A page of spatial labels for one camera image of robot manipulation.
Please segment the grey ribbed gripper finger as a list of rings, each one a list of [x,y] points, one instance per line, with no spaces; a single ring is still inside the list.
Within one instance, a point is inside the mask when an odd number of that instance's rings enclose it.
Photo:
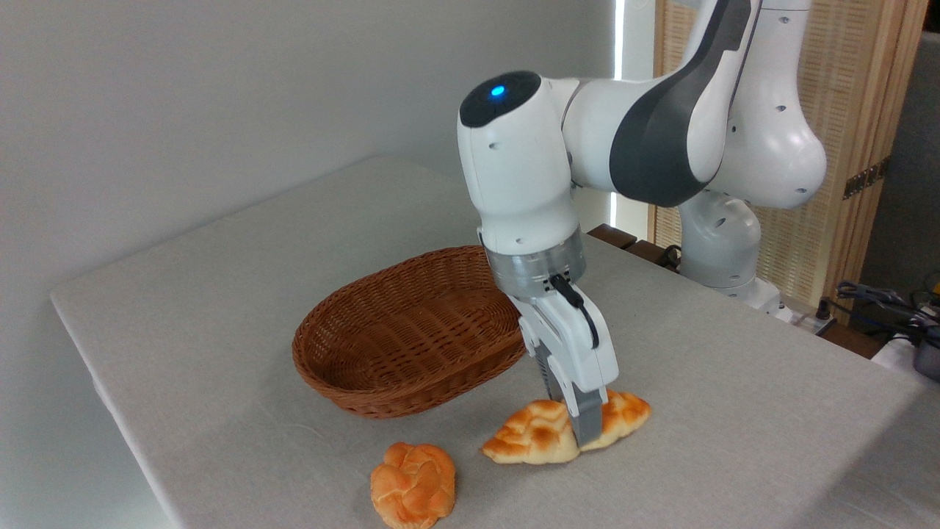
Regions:
[[[607,388],[601,386],[582,392],[577,385],[562,387],[568,419],[579,447],[598,441],[602,432],[602,405],[607,402]]]
[[[541,378],[543,379],[548,398],[563,403],[565,400],[564,394],[560,382],[558,382],[557,376],[554,374],[553,365],[551,365],[550,362],[553,356],[549,348],[544,345],[544,342],[539,342],[530,355],[536,359],[538,371],[540,371]]]

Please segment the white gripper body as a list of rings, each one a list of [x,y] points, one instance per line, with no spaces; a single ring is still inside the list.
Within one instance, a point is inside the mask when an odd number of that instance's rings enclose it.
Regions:
[[[555,291],[541,298],[513,297],[528,354],[544,342],[561,387],[577,385],[582,392],[607,387],[620,375],[607,322],[577,285],[568,284],[562,291],[574,292],[581,303],[574,306]]]

